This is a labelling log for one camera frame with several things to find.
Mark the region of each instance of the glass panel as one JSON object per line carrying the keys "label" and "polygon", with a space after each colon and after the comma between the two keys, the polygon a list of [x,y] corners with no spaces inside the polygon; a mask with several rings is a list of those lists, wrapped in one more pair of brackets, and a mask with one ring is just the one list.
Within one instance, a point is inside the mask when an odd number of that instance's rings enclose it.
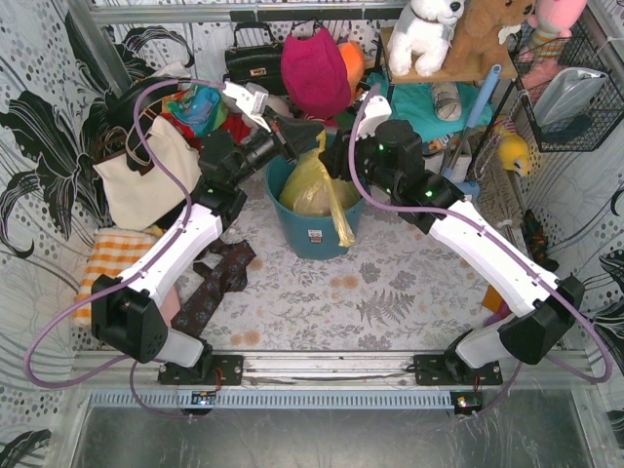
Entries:
{"label": "glass panel", "polygon": [[591,466],[570,393],[517,391],[450,423],[443,411],[214,410],[189,424],[91,409],[73,466],[272,468]]}

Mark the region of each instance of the wire basket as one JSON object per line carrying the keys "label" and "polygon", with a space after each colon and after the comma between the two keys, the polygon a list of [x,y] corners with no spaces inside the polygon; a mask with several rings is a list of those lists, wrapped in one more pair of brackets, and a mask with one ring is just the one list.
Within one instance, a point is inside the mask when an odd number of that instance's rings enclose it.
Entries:
{"label": "wire basket", "polygon": [[[528,90],[523,104],[540,152],[596,150],[624,117],[624,97],[580,25],[572,29],[572,37],[556,39],[538,47],[531,46],[531,32],[526,25],[520,37],[510,41],[510,50],[519,76],[516,86],[519,90]],[[548,88],[556,70],[560,69],[558,65],[591,68],[605,73],[607,79],[582,112],[540,127],[533,106]]]}

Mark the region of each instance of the fern print fabric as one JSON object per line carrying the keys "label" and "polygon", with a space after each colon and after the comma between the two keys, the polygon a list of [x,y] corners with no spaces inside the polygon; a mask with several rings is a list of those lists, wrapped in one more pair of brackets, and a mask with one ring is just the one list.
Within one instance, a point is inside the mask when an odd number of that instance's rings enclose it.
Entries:
{"label": "fern print fabric", "polygon": [[[243,184],[249,199],[223,236],[247,240],[257,257],[248,284],[226,294],[202,334],[217,349],[444,349],[489,315],[487,282],[456,253],[392,213],[366,207],[356,244],[329,261],[298,258],[264,190],[264,174]],[[219,258],[209,257],[209,266]],[[185,301],[199,287],[178,281]]]}

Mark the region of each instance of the wooden shelf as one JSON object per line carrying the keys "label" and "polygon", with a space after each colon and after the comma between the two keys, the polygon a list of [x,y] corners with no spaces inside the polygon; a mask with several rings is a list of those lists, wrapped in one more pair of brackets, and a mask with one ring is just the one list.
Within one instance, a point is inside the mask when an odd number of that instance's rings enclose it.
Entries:
{"label": "wooden shelf", "polygon": [[[390,42],[390,36],[392,35],[392,27],[384,27],[381,29],[381,41],[383,43],[383,54],[386,56],[388,51],[388,42]],[[509,56],[505,60],[503,65],[503,70],[500,73],[501,80],[514,80],[518,76],[516,72],[516,68],[514,64],[511,62]],[[454,75],[450,75],[440,70],[434,73],[431,76],[420,76],[413,69],[413,64],[409,74],[404,76],[392,76],[392,72],[388,68],[388,78],[390,84],[392,85],[405,85],[409,83],[440,83],[445,81],[453,81],[453,82],[472,82],[485,80],[488,76],[487,73],[483,73],[481,71],[481,61],[479,56],[471,55],[468,58],[468,62],[466,63],[466,67],[459,73]]]}

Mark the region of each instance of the bucket label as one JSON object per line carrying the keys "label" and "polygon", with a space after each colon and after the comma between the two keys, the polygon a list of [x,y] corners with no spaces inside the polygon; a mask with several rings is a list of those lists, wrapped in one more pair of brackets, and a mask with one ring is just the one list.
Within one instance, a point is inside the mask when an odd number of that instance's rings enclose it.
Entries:
{"label": "bucket label", "polygon": [[323,231],[308,229],[308,237],[312,244],[321,244],[323,242]]}

